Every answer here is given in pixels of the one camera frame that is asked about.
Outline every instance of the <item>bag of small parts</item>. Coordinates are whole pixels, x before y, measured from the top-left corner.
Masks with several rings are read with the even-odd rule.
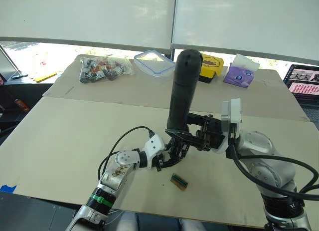
[[[110,56],[97,56],[93,58],[81,58],[82,68],[80,82],[89,83],[101,79],[115,80],[118,76],[133,75],[133,67],[127,58]]]

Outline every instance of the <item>table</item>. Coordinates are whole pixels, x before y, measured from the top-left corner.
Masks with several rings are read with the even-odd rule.
[[[43,96],[169,108],[172,77],[169,81],[158,82],[132,61],[135,75],[82,84],[79,73],[83,56],[91,57],[78,55]],[[221,77],[215,77],[210,84],[198,82],[191,110],[221,113],[224,100],[241,98],[242,111],[246,115],[309,121],[275,70],[259,69],[248,89],[224,83],[226,70],[224,67]]]
[[[0,17],[0,40],[157,49],[170,54],[174,3],[175,0],[0,0],[0,13],[5,14]]]
[[[177,0],[172,46],[319,65],[318,2]]]
[[[138,125],[152,128],[168,142],[167,117],[168,109],[162,108],[43,97],[0,146],[0,183],[17,185],[16,194],[83,204],[97,184],[98,165],[114,142]],[[243,129],[269,136],[283,156],[318,169],[319,133],[313,123],[252,116],[242,120]],[[147,139],[146,131],[135,131],[118,149],[142,147]],[[296,170],[301,187],[310,174],[300,167]],[[184,192],[169,181],[172,173],[188,181]],[[191,148],[173,167],[136,171],[127,189],[115,208],[243,226],[262,227],[266,222],[256,186],[224,154]],[[312,228],[318,231],[319,203],[306,202],[306,207]]]

